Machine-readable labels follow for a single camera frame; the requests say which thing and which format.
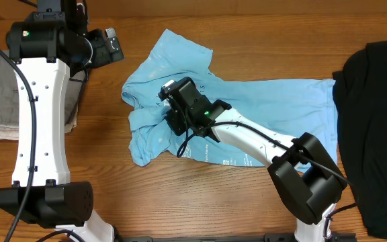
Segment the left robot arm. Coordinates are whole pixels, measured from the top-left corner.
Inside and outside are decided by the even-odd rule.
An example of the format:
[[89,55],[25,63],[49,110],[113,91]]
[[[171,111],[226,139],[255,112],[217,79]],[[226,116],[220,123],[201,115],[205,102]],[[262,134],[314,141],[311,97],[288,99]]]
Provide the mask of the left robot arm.
[[93,208],[93,188],[71,181],[65,153],[65,96],[74,76],[124,58],[113,29],[88,30],[84,1],[39,1],[6,35],[5,60],[19,94],[19,140],[0,208],[73,241],[120,241]]

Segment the folded beige cloth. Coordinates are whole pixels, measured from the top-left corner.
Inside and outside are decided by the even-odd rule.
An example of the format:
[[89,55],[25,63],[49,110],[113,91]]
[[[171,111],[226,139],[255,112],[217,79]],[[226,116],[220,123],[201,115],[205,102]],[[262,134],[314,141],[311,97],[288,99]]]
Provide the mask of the folded beige cloth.
[[[69,118],[69,122],[65,125],[65,133],[69,133],[73,128],[77,126],[77,114],[78,110],[75,110],[75,113],[72,118]],[[0,125],[0,140],[18,140],[19,130],[17,126],[7,126]]]

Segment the black polo shirt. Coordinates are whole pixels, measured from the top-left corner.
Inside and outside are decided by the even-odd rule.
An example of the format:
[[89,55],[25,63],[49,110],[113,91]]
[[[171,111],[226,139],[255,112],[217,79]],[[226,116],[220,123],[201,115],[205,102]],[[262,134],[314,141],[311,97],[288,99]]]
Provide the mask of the black polo shirt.
[[368,235],[387,239],[387,41],[351,55],[333,79],[344,170]]

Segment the folded grey trousers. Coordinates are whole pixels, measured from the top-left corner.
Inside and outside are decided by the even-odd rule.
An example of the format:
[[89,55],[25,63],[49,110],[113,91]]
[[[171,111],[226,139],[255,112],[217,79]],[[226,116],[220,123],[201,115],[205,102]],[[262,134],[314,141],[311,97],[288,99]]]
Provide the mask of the folded grey trousers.
[[[83,71],[78,72],[74,81],[69,81],[64,102],[65,128],[68,132],[77,125],[77,103],[81,97]],[[19,127],[19,95],[15,71],[0,56],[0,128]]]

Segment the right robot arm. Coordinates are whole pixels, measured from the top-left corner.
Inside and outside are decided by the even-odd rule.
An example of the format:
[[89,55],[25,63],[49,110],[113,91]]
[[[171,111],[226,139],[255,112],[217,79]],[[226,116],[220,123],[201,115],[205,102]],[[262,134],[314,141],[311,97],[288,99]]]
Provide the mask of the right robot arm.
[[296,217],[293,233],[271,233],[263,241],[355,241],[354,234],[331,232],[348,181],[312,134],[280,134],[244,117],[230,104],[210,102],[194,81],[185,77],[170,80],[158,97],[171,106],[165,119],[177,135],[209,137],[232,145],[262,163],[285,207]]

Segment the light blue printed t-shirt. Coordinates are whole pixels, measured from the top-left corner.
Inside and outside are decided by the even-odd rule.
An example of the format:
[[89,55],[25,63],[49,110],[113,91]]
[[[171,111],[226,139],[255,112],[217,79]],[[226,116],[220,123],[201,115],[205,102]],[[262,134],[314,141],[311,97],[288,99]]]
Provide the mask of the light blue printed t-shirt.
[[129,114],[135,164],[144,167],[161,153],[175,155],[185,140],[165,121],[170,105],[157,94],[170,80],[193,79],[211,102],[230,104],[246,118],[280,134],[299,137],[309,132],[337,160],[337,110],[332,79],[280,79],[269,81],[224,81],[209,66],[213,51],[171,30],[165,30],[148,58],[122,87],[122,99],[133,106]]

